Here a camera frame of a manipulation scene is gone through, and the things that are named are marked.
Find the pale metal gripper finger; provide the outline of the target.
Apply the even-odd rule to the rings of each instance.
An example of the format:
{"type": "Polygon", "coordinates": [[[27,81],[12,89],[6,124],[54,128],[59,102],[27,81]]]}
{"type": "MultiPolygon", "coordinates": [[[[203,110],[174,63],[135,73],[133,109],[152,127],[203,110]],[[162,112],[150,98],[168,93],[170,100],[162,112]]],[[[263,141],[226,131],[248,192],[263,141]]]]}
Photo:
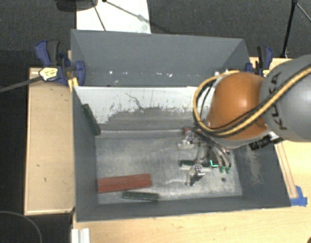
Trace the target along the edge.
{"type": "Polygon", "coordinates": [[[196,182],[200,181],[205,175],[206,174],[203,171],[202,165],[193,165],[187,173],[185,185],[193,186],[196,182]]]}
{"type": "Polygon", "coordinates": [[[179,143],[177,143],[178,150],[190,150],[194,148],[195,144],[193,139],[193,133],[186,133],[184,138],[179,143]]]}

